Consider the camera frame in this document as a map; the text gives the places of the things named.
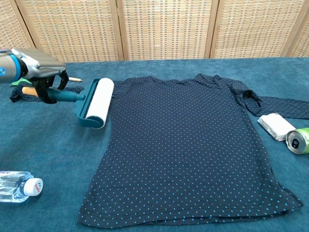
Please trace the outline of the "black and silver left hand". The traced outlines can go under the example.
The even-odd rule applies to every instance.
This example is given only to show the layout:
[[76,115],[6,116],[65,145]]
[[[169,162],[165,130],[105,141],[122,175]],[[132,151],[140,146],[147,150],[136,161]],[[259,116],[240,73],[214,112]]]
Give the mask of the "black and silver left hand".
[[48,95],[48,88],[54,83],[55,76],[61,78],[57,89],[63,90],[69,81],[66,65],[38,49],[12,49],[12,53],[22,61],[22,77],[34,86],[41,101],[54,104]]

